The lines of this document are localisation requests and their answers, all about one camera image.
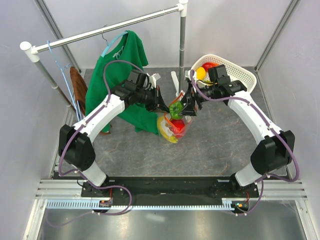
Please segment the green bell pepper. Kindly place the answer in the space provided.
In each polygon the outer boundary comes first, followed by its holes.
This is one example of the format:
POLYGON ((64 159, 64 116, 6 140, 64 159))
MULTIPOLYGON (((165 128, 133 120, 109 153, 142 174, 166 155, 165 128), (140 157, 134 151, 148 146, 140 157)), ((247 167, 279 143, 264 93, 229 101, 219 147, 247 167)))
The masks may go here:
POLYGON ((184 108, 184 104, 181 101, 176 101, 169 106, 169 114, 173 120, 180 120, 182 117, 179 113, 184 108))

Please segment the clear zip top bag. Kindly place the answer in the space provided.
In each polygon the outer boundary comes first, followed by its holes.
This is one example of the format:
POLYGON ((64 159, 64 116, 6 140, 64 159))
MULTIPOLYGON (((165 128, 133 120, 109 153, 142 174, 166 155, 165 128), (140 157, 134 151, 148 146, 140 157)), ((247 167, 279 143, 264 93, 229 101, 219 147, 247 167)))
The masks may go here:
POLYGON ((158 133, 168 142, 177 143, 188 131, 195 116, 180 116, 179 113, 186 105, 182 102, 185 93, 182 91, 169 105, 169 113, 157 118, 158 133))

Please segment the red apple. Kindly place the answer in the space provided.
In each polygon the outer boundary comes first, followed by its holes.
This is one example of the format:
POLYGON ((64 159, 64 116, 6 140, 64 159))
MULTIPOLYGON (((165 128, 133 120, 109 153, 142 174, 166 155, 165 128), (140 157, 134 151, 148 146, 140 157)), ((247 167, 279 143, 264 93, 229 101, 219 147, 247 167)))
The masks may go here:
POLYGON ((185 134, 185 123, 182 119, 173 119, 171 121, 171 123, 173 124, 173 128, 172 128, 172 132, 175 135, 180 135, 183 136, 185 134))

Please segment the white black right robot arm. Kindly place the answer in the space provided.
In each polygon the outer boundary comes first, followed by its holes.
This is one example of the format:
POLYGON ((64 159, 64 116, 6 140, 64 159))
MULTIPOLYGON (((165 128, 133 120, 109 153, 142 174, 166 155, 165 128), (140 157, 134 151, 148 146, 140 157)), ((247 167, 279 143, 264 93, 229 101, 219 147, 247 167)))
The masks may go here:
POLYGON ((180 116, 196 115, 195 107, 202 108, 204 102, 223 102, 243 121, 256 141, 256 148, 250 162, 230 178, 229 191, 235 197, 242 196, 247 186, 261 182, 267 177, 295 182, 300 169, 294 155, 295 135, 283 131, 274 124, 252 99, 246 86, 240 80, 231 80, 225 65, 221 64, 208 70, 210 86, 200 88, 196 82, 196 72, 186 71, 188 89, 182 102, 180 116), (295 177, 287 179, 276 175, 275 170, 294 164, 295 177))

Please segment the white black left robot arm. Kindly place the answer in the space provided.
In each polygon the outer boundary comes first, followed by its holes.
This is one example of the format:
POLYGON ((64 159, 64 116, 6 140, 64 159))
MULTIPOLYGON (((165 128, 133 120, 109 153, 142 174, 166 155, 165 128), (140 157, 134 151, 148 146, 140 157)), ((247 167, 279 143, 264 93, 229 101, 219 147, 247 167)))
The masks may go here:
POLYGON ((96 163, 93 142, 117 115, 130 105, 143 104, 147 111, 168 113, 157 80, 160 75, 148 75, 132 70, 129 77, 111 89, 105 99, 86 117, 72 126, 65 124, 59 132, 58 154, 90 181, 92 191, 99 197, 106 196, 110 185, 107 175, 96 163))

